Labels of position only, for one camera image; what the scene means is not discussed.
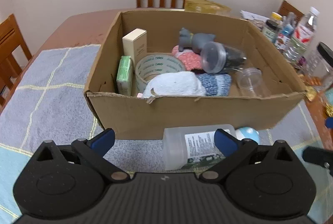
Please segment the yellow tissue box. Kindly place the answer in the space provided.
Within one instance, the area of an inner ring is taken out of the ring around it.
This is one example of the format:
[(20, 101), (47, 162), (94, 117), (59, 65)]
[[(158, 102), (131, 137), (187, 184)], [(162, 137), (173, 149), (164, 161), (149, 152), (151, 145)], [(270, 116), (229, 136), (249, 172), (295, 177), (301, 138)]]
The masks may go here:
[(185, 0), (184, 9), (187, 12), (230, 16), (231, 8), (211, 0)]

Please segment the clear water bottle red label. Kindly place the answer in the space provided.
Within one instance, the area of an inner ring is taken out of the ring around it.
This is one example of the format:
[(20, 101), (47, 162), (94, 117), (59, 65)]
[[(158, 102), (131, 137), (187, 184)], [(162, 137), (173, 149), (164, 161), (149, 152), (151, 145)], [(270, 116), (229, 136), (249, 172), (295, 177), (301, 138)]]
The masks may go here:
[(290, 42), (283, 51), (285, 59), (291, 65), (297, 65), (314, 38), (317, 32), (319, 14), (320, 12), (316, 8), (311, 7), (309, 12), (300, 19), (295, 27)]

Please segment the brown cardboard box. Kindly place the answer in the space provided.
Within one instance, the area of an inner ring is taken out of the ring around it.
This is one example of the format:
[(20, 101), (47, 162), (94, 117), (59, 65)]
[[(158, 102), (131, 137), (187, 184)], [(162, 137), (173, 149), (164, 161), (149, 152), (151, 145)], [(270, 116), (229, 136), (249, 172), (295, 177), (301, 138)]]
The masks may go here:
[[(248, 64), (262, 71), (266, 97), (242, 96), (236, 85), (227, 97), (157, 96), (140, 99), (117, 92), (122, 38), (136, 28), (147, 31), (147, 49), (157, 57), (177, 44), (179, 30), (212, 33), (220, 43), (241, 49)], [(294, 68), (246, 20), (171, 10), (119, 12), (102, 43), (85, 84), (89, 109), (118, 139), (161, 139), (166, 128), (230, 124), (257, 130), (274, 127), (304, 98), (305, 86)]]

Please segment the pink knitted sock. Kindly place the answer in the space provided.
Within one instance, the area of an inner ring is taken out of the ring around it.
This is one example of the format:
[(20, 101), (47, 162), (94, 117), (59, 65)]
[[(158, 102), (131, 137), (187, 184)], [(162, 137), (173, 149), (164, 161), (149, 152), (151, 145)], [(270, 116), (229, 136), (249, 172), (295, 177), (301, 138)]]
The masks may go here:
[(201, 57), (192, 51), (192, 49), (184, 49), (179, 51), (179, 45), (173, 47), (171, 54), (180, 60), (187, 71), (202, 70)]

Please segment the wooden chair left side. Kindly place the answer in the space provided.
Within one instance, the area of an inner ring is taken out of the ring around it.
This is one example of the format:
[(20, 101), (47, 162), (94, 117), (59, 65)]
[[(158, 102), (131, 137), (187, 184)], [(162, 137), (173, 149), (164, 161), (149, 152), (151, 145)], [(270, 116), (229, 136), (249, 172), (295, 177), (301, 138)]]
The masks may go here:
[(1, 95), (1, 111), (13, 96), (27, 68), (27, 66), (22, 68), (14, 58), (13, 53), (19, 47), (30, 63), (33, 56), (22, 36), (15, 15), (11, 14), (1, 23), (1, 90), (8, 89), (6, 96)]

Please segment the teal foil pouch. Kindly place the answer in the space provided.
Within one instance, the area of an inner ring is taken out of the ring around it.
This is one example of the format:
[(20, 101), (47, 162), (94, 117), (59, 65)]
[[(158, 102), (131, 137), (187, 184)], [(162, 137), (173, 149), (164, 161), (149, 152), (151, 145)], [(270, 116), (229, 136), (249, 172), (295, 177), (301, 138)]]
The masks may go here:
[(327, 89), (322, 96), (322, 99), (325, 103), (333, 105), (333, 87)]

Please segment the blue checked table cloth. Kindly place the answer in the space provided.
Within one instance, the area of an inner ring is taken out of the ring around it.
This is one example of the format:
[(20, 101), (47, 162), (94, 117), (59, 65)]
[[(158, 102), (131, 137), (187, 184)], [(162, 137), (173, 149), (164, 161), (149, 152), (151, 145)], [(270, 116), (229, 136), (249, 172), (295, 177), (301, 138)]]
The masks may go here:
[[(42, 51), (1, 113), (1, 223), (12, 223), (21, 215), (12, 189), (44, 140), (70, 144), (102, 131), (83, 95), (99, 47)], [(305, 147), (324, 147), (304, 101), (259, 136), (260, 144), (286, 140), (300, 159)], [(157, 173), (165, 172), (162, 150), (161, 140), (118, 140), (104, 157), (129, 173)], [(309, 215), (324, 223), (332, 216), (332, 177), (320, 166), (304, 165), (317, 188)]]

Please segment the translucent bottle green label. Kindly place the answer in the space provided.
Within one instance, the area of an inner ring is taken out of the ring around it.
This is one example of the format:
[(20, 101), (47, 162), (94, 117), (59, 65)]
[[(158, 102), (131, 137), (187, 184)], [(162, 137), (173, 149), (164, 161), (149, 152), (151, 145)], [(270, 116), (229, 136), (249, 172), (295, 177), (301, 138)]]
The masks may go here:
[(203, 168), (220, 162), (224, 155), (215, 146), (217, 129), (235, 136), (235, 129), (229, 124), (164, 129), (165, 170)]

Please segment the light blue round toy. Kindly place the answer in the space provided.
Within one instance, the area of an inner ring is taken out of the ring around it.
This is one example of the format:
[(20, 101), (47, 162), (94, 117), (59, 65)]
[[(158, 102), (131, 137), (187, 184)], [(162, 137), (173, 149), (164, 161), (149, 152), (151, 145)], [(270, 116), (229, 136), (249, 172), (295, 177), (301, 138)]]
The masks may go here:
[(236, 138), (238, 140), (252, 139), (256, 143), (258, 143), (258, 144), (260, 143), (259, 132), (253, 128), (250, 128), (250, 127), (238, 128), (238, 129), (236, 129), (235, 134), (236, 134)]

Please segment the gold foil blister pack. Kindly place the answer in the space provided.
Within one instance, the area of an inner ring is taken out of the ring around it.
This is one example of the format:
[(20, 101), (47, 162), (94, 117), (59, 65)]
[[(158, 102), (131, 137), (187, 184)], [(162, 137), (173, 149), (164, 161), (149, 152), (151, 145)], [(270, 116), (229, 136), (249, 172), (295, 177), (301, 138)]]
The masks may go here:
[(317, 96), (322, 96), (324, 94), (322, 82), (318, 77), (305, 76), (303, 82), (305, 84), (308, 101), (313, 101)]

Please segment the wooden chair far right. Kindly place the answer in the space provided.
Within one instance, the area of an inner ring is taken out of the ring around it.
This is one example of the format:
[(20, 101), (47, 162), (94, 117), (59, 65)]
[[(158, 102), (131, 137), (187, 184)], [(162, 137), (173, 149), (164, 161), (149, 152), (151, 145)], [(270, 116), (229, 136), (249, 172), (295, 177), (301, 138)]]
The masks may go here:
[(289, 4), (286, 0), (283, 0), (281, 6), (279, 7), (278, 14), (281, 16), (288, 16), (290, 12), (295, 14), (295, 20), (298, 23), (304, 14), (295, 8), (293, 5)]

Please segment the clear packing tape roll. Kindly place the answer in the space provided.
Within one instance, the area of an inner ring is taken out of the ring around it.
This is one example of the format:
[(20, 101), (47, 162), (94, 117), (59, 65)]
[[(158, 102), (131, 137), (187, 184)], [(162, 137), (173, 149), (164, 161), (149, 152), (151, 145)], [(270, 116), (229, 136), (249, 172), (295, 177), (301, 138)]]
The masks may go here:
[(137, 91), (144, 92), (150, 80), (164, 73), (186, 71), (186, 67), (179, 59), (167, 54), (150, 54), (137, 62), (135, 67), (135, 81)]

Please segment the blue knitted sock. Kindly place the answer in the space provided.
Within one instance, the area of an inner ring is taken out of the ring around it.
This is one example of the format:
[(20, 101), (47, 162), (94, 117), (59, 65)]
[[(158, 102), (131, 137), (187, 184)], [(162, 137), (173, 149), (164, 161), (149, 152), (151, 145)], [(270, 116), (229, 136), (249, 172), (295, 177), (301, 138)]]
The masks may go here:
[(196, 76), (205, 88), (206, 96), (228, 96), (231, 86), (229, 74), (198, 74)]

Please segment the large jar black lid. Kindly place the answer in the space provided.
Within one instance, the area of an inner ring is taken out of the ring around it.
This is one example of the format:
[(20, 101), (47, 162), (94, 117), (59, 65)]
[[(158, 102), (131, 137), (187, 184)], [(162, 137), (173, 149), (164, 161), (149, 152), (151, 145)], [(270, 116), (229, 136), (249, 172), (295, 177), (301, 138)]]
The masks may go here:
[(317, 92), (325, 91), (332, 84), (332, 49), (320, 42), (311, 52), (304, 66), (307, 85)]

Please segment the empty clear plastic jar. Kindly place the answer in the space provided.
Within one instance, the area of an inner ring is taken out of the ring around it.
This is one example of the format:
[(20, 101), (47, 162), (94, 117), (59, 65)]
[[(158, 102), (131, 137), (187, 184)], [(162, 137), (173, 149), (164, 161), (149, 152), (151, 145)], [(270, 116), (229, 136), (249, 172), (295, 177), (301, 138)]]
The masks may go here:
[(258, 68), (239, 71), (236, 74), (236, 83), (242, 96), (264, 98), (271, 95), (263, 80), (262, 71)]

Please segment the gold ornament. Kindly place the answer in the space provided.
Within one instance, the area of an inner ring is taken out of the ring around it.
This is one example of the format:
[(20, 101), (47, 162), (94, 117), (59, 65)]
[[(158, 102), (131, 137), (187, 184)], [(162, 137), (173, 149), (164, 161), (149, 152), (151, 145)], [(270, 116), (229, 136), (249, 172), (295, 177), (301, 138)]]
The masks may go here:
[(328, 117), (333, 117), (333, 105), (325, 103), (324, 110)]

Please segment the white blue sock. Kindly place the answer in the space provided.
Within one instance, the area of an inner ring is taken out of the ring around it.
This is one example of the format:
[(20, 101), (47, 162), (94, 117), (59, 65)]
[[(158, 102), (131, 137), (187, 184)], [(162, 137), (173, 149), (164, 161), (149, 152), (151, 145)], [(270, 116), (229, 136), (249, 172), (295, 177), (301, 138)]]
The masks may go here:
[(206, 89), (193, 72), (164, 73), (155, 76), (142, 93), (142, 98), (156, 96), (205, 96)]

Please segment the yellow lid bottle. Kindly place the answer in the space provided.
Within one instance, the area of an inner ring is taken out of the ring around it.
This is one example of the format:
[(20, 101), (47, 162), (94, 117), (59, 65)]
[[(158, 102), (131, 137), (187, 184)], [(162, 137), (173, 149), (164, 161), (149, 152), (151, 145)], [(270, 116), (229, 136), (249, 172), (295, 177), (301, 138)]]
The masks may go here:
[(276, 12), (272, 12), (270, 15), (270, 20), (280, 24), (283, 21), (283, 16), (281, 16), (280, 14), (276, 13)]

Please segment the small blue red bottle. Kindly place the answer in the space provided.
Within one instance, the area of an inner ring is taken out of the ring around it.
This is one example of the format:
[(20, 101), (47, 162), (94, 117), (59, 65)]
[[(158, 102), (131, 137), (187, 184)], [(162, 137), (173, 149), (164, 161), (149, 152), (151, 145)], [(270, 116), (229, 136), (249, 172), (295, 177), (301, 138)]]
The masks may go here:
[(291, 35), (296, 26), (296, 15), (293, 12), (289, 12), (287, 16), (283, 17), (283, 23), (279, 28), (276, 40), (275, 47), (282, 53), (288, 46)]

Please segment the green tissue pack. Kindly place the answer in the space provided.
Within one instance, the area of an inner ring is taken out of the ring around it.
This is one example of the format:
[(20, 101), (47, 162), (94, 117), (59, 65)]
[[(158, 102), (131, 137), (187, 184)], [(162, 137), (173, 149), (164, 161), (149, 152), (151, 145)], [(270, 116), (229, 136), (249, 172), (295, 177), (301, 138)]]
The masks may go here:
[(131, 96), (133, 79), (133, 63), (130, 56), (122, 56), (120, 59), (116, 83), (121, 95)]

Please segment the dark jar green label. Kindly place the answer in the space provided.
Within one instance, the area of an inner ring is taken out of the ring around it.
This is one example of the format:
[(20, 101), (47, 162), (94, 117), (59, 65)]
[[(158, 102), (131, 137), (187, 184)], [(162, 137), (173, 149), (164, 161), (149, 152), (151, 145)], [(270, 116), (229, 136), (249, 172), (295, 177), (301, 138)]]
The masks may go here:
[(262, 27), (262, 33), (269, 41), (271, 41), (271, 43), (274, 43), (276, 40), (278, 29), (278, 23), (268, 19)]

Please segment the white paper stack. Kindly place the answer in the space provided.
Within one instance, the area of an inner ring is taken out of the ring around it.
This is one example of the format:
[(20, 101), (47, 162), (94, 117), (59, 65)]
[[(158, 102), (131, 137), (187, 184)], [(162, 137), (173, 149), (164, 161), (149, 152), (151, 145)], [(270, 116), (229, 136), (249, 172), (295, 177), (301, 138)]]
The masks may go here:
[(244, 11), (244, 10), (240, 10), (240, 14), (241, 14), (242, 19), (249, 20), (249, 21), (261, 21), (261, 22), (265, 23), (267, 20), (269, 20), (268, 17), (254, 14), (252, 12), (248, 12), (248, 11)]

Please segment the cream cardboard box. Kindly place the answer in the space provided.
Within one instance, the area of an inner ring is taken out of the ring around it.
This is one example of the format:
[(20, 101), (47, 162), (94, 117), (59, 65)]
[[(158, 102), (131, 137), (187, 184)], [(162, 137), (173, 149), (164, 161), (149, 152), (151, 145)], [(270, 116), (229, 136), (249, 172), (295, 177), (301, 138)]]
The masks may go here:
[(147, 56), (147, 31), (136, 28), (122, 38), (125, 56), (130, 56), (133, 66)]

